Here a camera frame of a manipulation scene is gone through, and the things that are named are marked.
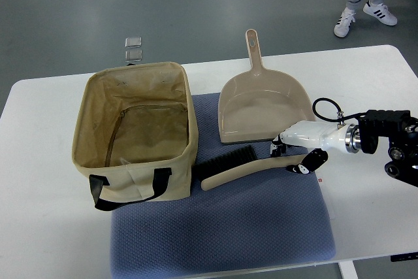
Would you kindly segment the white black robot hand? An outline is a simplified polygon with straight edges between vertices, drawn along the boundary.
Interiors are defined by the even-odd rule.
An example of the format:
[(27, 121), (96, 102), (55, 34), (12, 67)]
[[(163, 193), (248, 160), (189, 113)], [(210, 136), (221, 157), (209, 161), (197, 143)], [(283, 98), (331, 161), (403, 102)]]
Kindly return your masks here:
[(350, 141), (349, 126), (338, 127), (327, 122), (302, 120), (281, 132), (270, 145), (270, 155), (280, 157), (287, 146), (300, 146), (310, 149), (301, 162), (286, 166), (286, 170), (298, 174), (310, 174), (320, 168), (327, 160), (331, 148), (347, 152)]

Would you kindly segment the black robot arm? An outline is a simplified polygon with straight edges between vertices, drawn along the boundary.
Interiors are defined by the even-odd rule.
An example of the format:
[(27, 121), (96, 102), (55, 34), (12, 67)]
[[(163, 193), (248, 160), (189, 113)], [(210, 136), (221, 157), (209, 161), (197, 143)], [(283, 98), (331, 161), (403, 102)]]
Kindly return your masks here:
[[(317, 112), (316, 105), (321, 101), (336, 107), (336, 119), (326, 118)], [(417, 118), (412, 117), (410, 111), (367, 110), (344, 116), (339, 104), (326, 97), (316, 99), (312, 110), (319, 119), (336, 123), (339, 127), (343, 127), (346, 120), (357, 120), (357, 124), (349, 125), (344, 132), (343, 140), (348, 152), (360, 150), (366, 154), (374, 154), (379, 138), (388, 139), (388, 155), (391, 160), (385, 165), (385, 172), (391, 178), (417, 186)]]

